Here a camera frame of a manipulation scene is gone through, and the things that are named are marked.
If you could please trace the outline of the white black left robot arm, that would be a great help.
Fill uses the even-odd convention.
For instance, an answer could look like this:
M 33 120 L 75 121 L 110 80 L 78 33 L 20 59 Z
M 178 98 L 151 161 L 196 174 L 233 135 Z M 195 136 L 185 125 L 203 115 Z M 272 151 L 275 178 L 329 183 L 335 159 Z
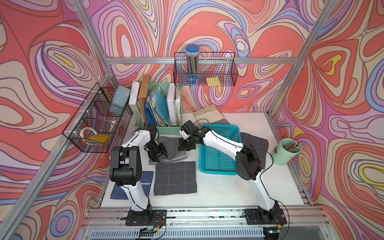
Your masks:
M 121 187 L 128 196 L 131 210 L 134 212 L 150 211 L 150 200 L 145 195 L 141 183 L 141 150 L 145 150 L 153 162 L 167 156 L 163 143 L 158 142 L 159 131 L 153 126 L 138 128 L 126 143 L 112 148 L 110 180 Z

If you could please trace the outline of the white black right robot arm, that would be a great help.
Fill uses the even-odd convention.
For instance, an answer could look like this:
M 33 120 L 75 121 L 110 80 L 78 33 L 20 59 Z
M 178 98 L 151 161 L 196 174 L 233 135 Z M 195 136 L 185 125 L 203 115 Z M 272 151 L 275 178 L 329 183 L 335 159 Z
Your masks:
M 178 149 L 181 151 L 191 151 L 197 144 L 215 148 L 226 154 L 236 163 L 236 173 L 245 181 L 250 182 L 250 186 L 255 195 L 259 198 L 258 211 L 260 218 L 264 222 L 272 221 L 276 218 L 280 205 L 274 200 L 263 182 L 263 168 L 256 148 L 250 144 L 242 144 L 227 139 L 209 127 L 198 128 L 188 121 L 180 128 Z

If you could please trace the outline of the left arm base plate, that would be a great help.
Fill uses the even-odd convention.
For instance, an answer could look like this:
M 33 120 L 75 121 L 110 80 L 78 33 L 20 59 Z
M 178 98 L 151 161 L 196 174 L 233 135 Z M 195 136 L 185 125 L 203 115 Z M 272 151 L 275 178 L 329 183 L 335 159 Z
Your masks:
M 161 227 L 166 223 L 166 210 L 150 210 L 135 212 L 130 210 L 127 217 L 122 218 L 126 221 L 126 226 L 154 226 Z

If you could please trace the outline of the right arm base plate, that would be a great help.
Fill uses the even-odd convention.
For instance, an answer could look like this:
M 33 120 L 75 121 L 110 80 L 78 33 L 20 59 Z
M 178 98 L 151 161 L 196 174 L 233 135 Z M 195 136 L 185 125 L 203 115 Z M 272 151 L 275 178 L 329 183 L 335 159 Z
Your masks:
M 263 209 L 245 209 L 243 213 L 248 225 L 284 226 L 288 223 L 282 209 L 266 211 Z

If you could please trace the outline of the grey pillowcase with white lettering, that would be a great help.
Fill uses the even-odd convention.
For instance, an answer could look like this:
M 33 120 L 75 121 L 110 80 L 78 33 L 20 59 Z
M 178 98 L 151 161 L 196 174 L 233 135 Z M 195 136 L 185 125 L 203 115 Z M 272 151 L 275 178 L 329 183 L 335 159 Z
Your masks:
M 161 136 L 158 139 L 158 143 L 163 143 L 168 156 L 165 155 L 159 157 L 159 162 L 154 162 L 152 160 L 149 160 L 150 165 L 156 165 L 156 164 L 173 164 L 181 162 L 188 158 L 187 154 L 183 151 L 179 151 L 179 139 L 178 138 L 169 138 L 165 136 Z

